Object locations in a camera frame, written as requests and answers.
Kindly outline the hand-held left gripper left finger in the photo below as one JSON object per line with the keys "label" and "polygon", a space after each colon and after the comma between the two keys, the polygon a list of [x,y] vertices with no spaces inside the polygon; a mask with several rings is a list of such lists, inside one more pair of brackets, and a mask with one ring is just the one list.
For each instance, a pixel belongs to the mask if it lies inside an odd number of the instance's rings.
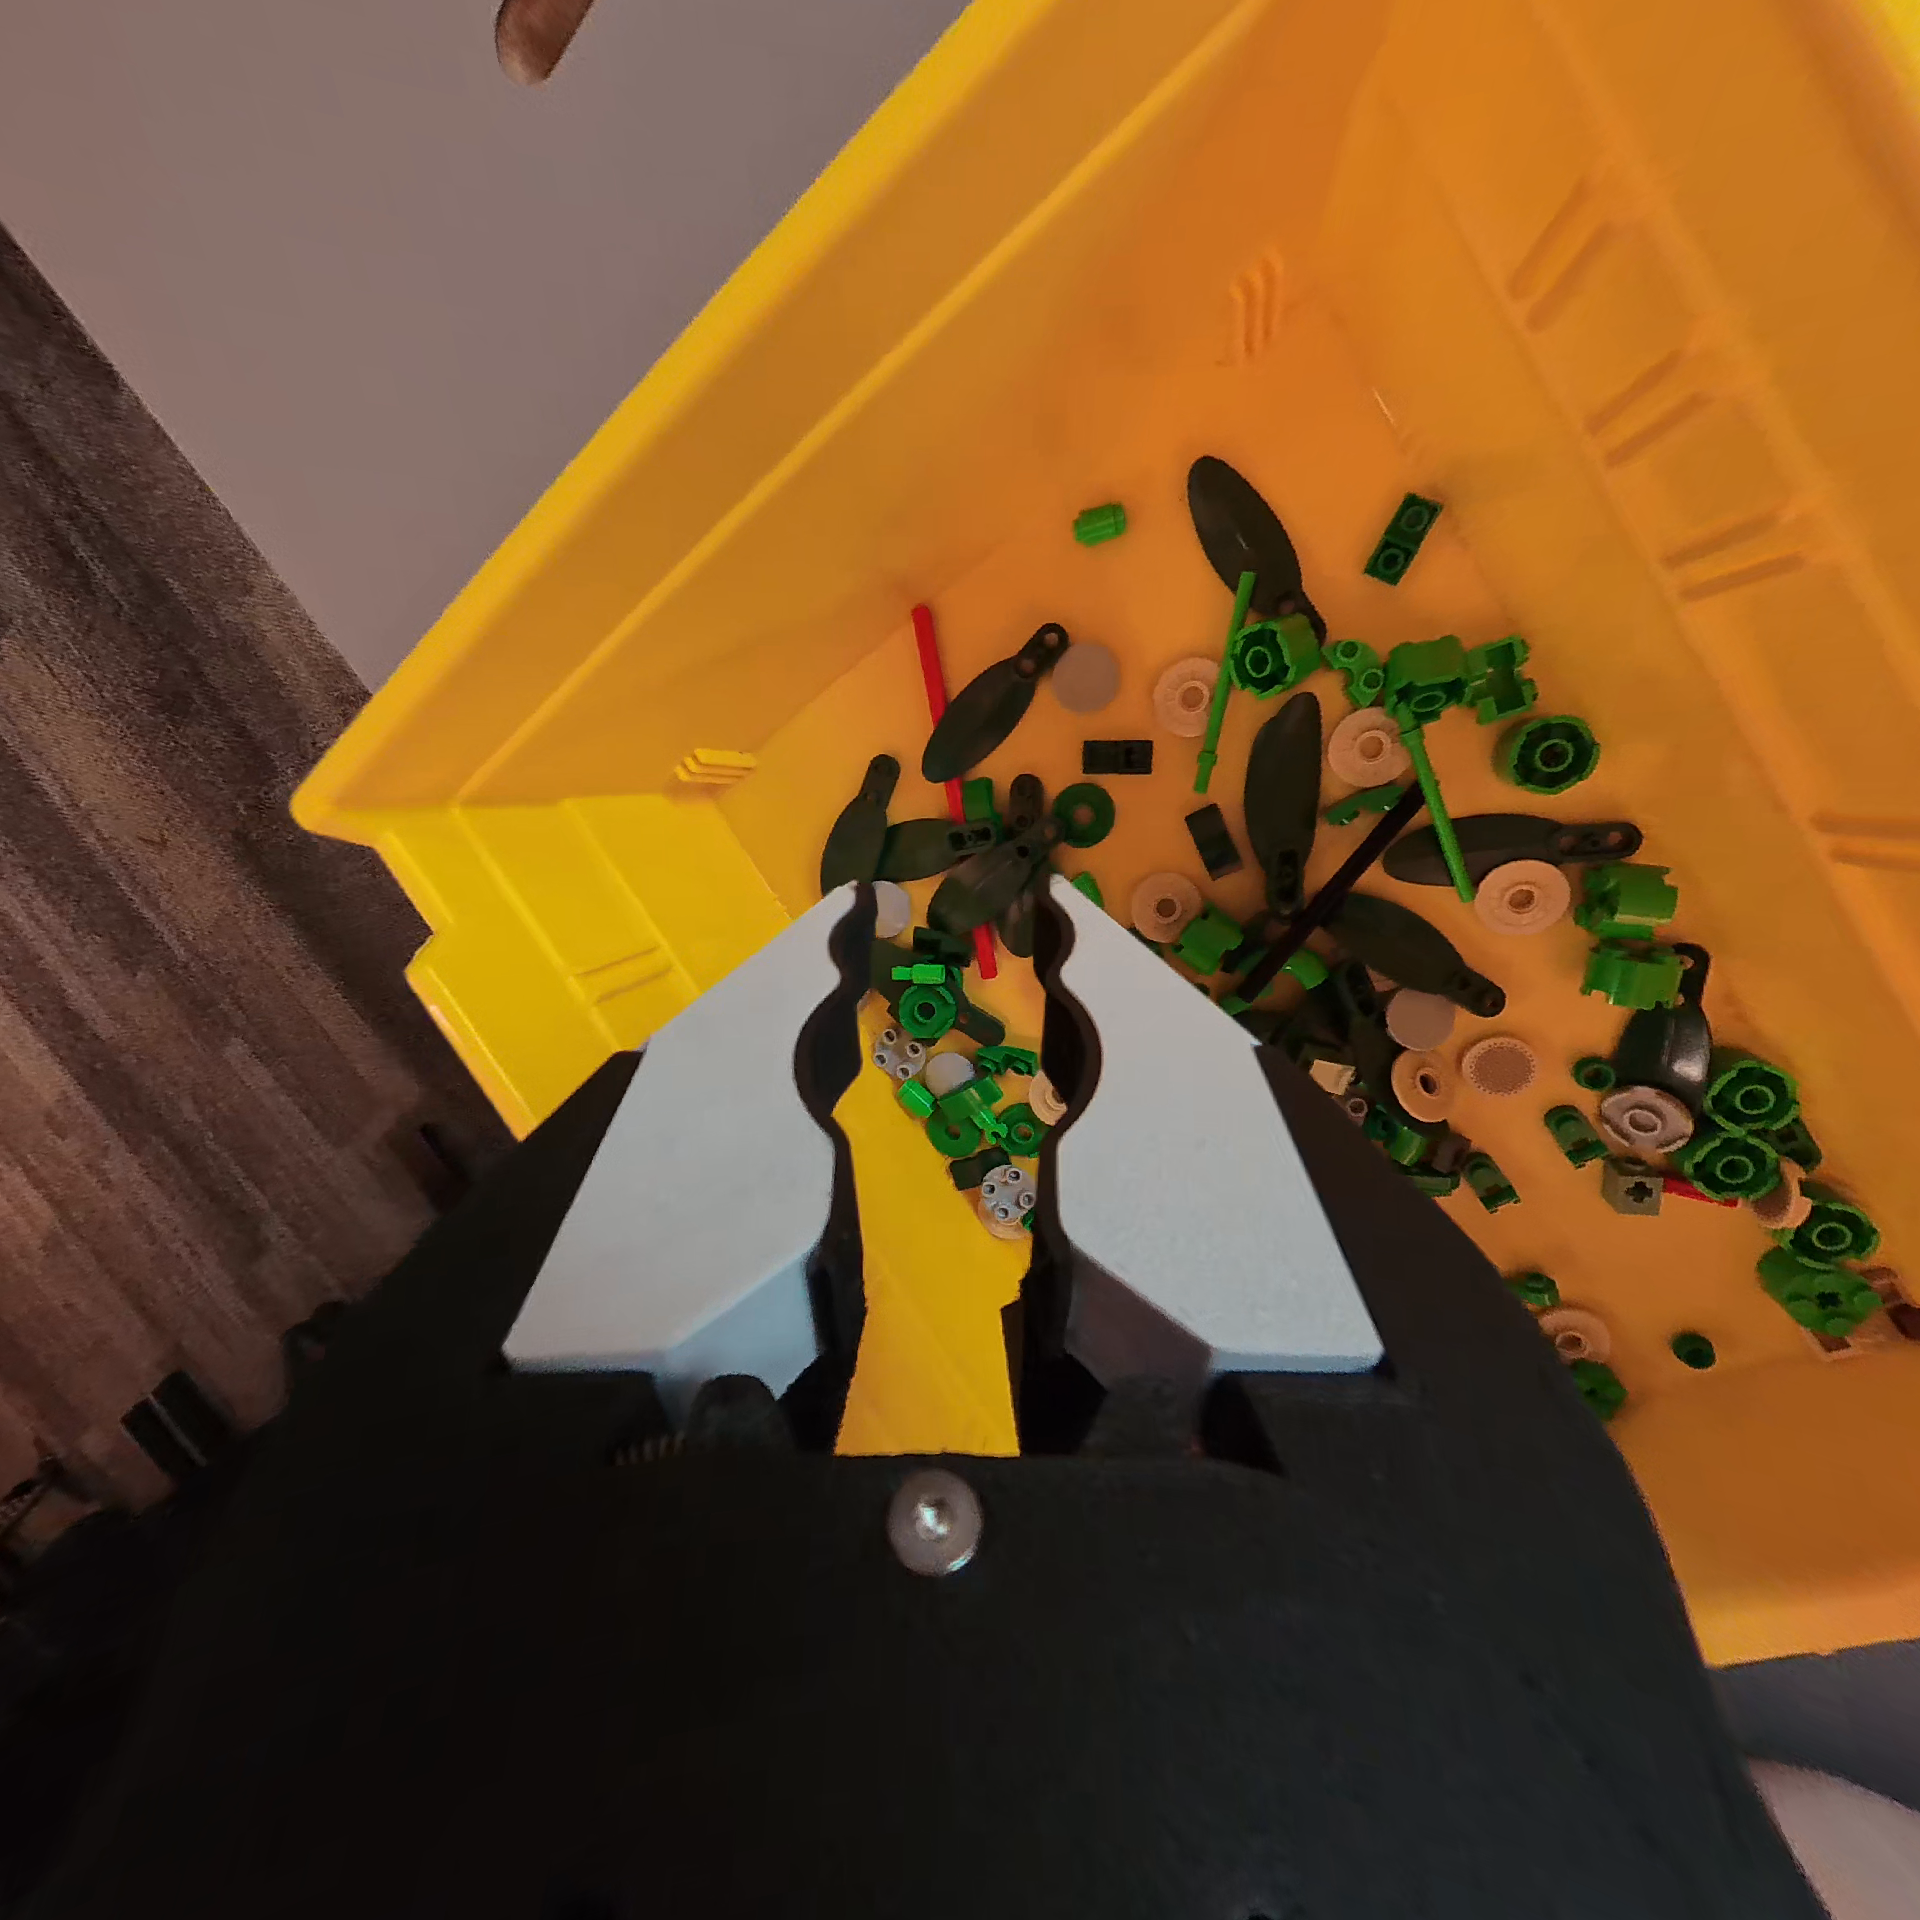
{"label": "hand-held left gripper left finger", "polygon": [[801,1442],[843,1430],[869,1319],[853,1144],[873,886],[843,882],[639,1049],[503,1341],[521,1374],[633,1374],[683,1423],[756,1380]]}

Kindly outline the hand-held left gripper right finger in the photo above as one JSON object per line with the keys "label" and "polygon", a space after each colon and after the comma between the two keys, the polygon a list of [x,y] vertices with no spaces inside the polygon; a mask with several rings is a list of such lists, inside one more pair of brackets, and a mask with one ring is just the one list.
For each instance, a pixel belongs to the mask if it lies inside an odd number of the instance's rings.
{"label": "hand-held left gripper right finger", "polygon": [[1259,1044],[1064,878],[1038,903],[1027,1414],[1160,1380],[1367,1376],[1384,1340]]}

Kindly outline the pile of small brick pieces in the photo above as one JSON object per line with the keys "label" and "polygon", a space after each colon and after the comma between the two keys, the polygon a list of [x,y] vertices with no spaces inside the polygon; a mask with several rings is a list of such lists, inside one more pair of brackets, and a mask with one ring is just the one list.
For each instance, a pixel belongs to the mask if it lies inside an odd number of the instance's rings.
{"label": "pile of small brick pieces", "polygon": [[[1916,1446],[1916,1069],[1787,903],[1733,751],[1619,649],[1509,617],[1379,432],[1104,436],[939,578],[958,680],[1071,654],[964,772],[1038,777],[1054,861],[1251,1015],[1399,1185],[1513,1276],[1644,1453]],[[1237,982],[1404,793],[1427,812],[1254,1001]]]}

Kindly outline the yellow storage bin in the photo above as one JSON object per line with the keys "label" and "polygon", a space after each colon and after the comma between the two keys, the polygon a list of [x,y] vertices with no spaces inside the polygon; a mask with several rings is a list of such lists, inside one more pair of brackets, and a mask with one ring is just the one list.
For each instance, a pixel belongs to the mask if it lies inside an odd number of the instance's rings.
{"label": "yellow storage bin", "polygon": [[[1916,4],[974,4],[295,797],[531,1133],[815,904],[981,466],[1383,436],[1619,649],[1916,1069]],[[1607,1418],[1709,1661],[1916,1639],[1916,1446]]]}

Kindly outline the black axle rod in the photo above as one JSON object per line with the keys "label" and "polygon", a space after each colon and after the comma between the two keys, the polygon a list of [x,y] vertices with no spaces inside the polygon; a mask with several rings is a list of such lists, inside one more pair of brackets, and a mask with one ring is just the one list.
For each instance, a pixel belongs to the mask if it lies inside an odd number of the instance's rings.
{"label": "black axle rod", "polygon": [[1237,997],[1254,1004],[1279,975],[1287,960],[1301,952],[1311,933],[1329,924],[1340,904],[1345,903],[1352,886],[1369,872],[1397,836],[1416,823],[1427,812],[1427,797],[1419,785],[1413,785],[1399,801],[1379,817],[1352,853],[1335,869],[1335,872],[1316,888],[1303,909],[1278,933],[1264,938],[1254,965],[1239,978]]}

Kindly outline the red axle rod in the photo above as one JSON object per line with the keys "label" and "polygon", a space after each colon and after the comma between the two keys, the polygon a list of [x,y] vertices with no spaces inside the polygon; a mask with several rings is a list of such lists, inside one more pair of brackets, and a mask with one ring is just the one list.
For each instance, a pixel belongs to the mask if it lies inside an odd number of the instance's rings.
{"label": "red axle rod", "polygon": [[[918,671],[925,693],[927,720],[936,725],[949,708],[945,674],[939,652],[939,633],[933,609],[925,602],[910,609],[915,644],[918,654]],[[964,785],[958,778],[944,783],[945,807],[953,824],[972,824],[966,815]],[[992,925],[981,921],[972,927],[974,962],[981,982],[993,982],[999,975],[997,946]]]}

